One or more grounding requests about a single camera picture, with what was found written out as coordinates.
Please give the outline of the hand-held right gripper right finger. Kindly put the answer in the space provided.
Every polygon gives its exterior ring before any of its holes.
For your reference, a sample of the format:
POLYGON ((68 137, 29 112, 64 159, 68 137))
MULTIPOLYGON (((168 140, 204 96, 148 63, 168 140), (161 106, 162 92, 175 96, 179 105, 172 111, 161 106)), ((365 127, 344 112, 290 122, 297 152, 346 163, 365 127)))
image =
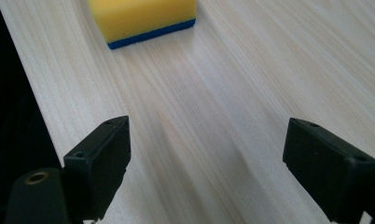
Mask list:
POLYGON ((326 217, 375 224, 375 159, 325 128, 303 120, 288 123, 283 162, 326 217))

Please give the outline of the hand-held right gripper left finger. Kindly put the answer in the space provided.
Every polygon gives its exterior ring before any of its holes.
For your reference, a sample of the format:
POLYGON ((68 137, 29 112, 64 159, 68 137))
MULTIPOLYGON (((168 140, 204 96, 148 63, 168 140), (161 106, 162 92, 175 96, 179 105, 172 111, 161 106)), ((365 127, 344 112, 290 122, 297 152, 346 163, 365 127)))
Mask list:
POLYGON ((64 157, 64 184, 75 221, 102 219, 131 160, 127 116, 100 124, 64 157))

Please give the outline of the yellow and blue sponge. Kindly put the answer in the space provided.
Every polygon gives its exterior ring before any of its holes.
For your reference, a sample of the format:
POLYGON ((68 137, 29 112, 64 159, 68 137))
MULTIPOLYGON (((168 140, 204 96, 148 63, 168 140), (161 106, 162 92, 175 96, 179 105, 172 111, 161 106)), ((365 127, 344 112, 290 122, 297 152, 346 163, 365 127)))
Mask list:
POLYGON ((118 49, 192 27, 197 0, 88 0, 106 45, 118 49))

